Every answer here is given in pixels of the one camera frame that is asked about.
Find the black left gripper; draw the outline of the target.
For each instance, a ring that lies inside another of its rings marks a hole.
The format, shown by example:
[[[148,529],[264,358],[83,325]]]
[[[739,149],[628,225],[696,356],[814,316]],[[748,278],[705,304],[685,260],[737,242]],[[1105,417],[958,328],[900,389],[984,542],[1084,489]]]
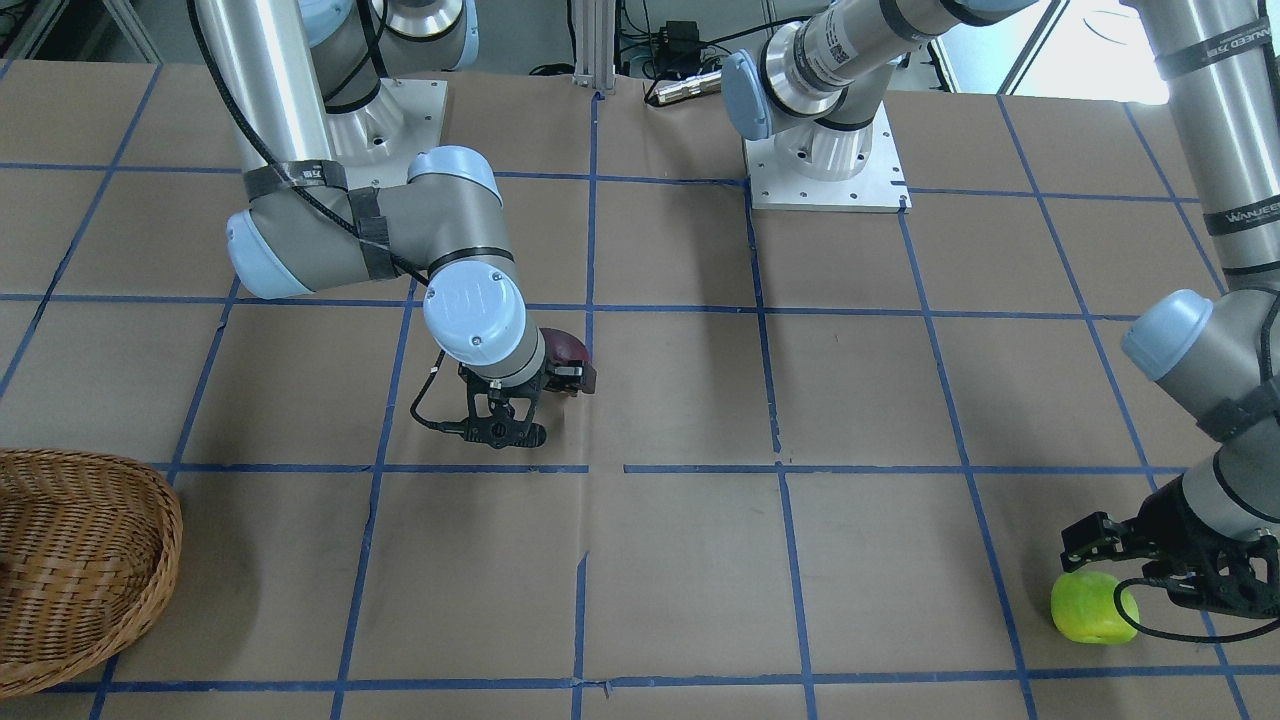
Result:
[[[1279,612],[1277,539],[1233,539],[1211,529],[1190,510],[1180,480],[1152,493],[1135,518],[1117,521],[1092,512],[1062,529],[1061,542],[1065,573],[1092,562],[1151,559],[1144,577],[1172,579],[1170,598],[1181,607],[1226,615]]]

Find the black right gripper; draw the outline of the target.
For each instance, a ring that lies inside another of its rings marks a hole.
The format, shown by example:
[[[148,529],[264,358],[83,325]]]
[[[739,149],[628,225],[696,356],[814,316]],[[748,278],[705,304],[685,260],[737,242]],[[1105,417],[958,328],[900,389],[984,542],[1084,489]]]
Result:
[[[594,395],[596,369],[590,363],[550,363],[544,373],[517,386],[480,377],[460,366],[466,384],[468,415],[461,421],[461,437],[492,448],[538,448],[547,442],[547,428],[535,421],[541,392]]]

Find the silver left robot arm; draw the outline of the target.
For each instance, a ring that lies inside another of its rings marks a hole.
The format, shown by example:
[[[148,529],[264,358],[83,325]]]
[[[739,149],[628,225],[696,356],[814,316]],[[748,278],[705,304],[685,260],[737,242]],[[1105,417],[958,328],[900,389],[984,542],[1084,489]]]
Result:
[[[1174,51],[1197,208],[1130,117],[890,102],[911,188],[868,217],[769,213],[737,177],[595,178],[599,451],[675,474],[1187,469],[1061,566],[1142,562],[1183,607],[1277,619],[1277,132],[1253,1],[1142,1]],[[1210,38],[1256,47],[1187,65]]]

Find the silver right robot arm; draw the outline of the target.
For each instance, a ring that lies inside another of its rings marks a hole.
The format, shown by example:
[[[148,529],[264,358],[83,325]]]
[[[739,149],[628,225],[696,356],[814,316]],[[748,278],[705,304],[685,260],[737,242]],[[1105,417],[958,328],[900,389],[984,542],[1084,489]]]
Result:
[[[477,54],[471,1],[189,1],[204,63],[241,136],[248,205],[227,222],[241,283],[291,299],[408,275],[468,414],[430,430],[538,447],[535,414],[571,336],[531,318],[504,201],[477,151],[436,143],[408,96],[419,70]]]

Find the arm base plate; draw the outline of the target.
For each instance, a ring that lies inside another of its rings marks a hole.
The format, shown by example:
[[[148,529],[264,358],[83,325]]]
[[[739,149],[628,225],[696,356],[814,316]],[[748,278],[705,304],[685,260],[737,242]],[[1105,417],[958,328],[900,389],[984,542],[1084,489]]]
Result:
[[[744,140],[742,150],[755,209],[900,213],[913,208],[883,104],[860,129],[808,123],[769,138]]]
[[[328,115],[332,159],[348,182],[403,184],[411,161],[440,143],[448,90],[444,79],[383,79],[370,102]]]

